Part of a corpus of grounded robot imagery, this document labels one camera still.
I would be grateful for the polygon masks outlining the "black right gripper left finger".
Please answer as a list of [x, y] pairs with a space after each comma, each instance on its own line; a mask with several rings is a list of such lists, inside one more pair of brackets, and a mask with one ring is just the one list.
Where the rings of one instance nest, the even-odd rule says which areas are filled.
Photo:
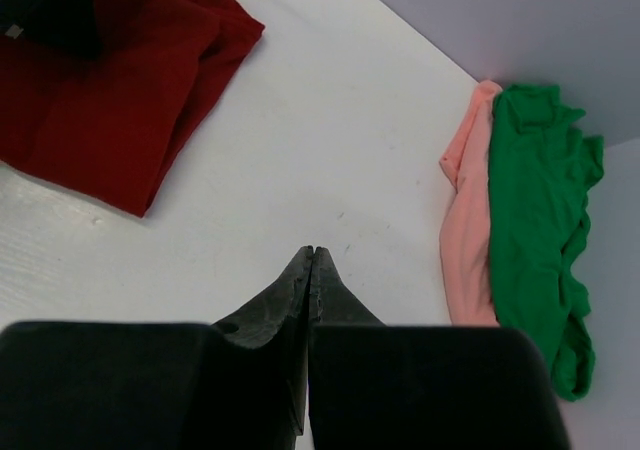
[[5, 449], [292, 449], [313, 250], [213, 324], [21, 321], [1, 333]]

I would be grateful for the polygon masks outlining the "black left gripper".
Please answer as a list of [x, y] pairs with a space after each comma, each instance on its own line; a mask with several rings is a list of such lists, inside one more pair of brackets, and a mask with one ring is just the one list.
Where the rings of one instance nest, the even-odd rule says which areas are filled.
[[95, 0], [1, 0], [1, 34], [82, 58], [102, 51]]

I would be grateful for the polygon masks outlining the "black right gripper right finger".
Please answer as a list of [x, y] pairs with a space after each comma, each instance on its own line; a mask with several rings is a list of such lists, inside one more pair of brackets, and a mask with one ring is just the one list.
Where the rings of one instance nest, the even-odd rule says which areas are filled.
[[309, 416], [318, 449], [566, 449], [534, 343], [510, 328], [391, 326], [318, 248], [309, 281]]

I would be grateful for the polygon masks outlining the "red t-shirt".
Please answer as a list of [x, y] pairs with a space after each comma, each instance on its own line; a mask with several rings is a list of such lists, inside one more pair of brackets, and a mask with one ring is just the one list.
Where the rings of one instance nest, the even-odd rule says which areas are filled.
[[93, 61], [1, 43], [1, 159], [143, 216], [262, 36], [236, 0], [96, 0]]

